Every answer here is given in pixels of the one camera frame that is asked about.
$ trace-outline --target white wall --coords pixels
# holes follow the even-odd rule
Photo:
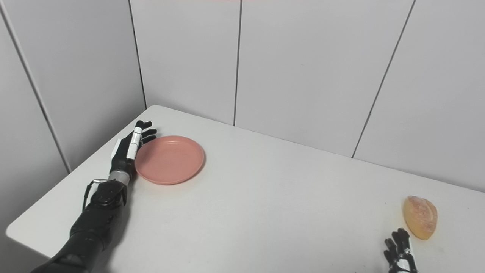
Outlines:
[[[352,156],[412,2],[133,0],[147,103]],[[484,6],[417,1],[355,158],[485,191]]]
[[[131,5],[147,105],[232,124],[240,2]]]
[[[352,156],[411,4],[243,1],[236,126]]]
[[[416,2],[355,158],[485,191],[484,14]]]
[[[67,171],[1,16],[0,128],[1,271],[27,272],[45,258],[8,239],[5,229]]]
[[[3,2],[73,169],[145,109],[129,3]]]

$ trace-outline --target white table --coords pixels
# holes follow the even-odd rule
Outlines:
[[[159,186],[138,177],[125,230],[97,268],[110,273],[387,273],[382,251],[406,227],[408,195],[438,209],[428,241],[412,237],[421,272],[482,272],[485,194],[152,106],[160,135],[205,150],[191,180]],[[94,178],[129,124],[7,229],[46,256],[65,243]]]

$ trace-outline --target black forearm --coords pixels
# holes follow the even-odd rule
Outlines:
[[[119,181],[101,183],[91,203],[71,228],[64,247],[32,273],[88,273],[120,226],[127,187]]]

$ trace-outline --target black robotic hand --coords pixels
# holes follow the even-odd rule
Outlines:
[[[136,152],[142,145],[157,138],[155,136],[157,129],[149,129],[143,132],[151,126],[151,121],[143,122],[139,120],[136,122],[135,129],[119,141],[116,153],[111,160],[110,173],[123,171],[130,175],[130,179],[132,178],[135,173],[134,159]]]
[[[384,243],[389,250],[384,251],[384,256],[389,262],[389,273],[417,273],[416,262],[411,251],[409,233],[403,228],[392,232],[392,239],[386,239]]]

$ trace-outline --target bread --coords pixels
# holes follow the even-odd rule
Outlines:
[[[428,240],[436,230],[438,211],[430,201],[408,196],[403,206],[404,220],[411,232],[422,240]]]

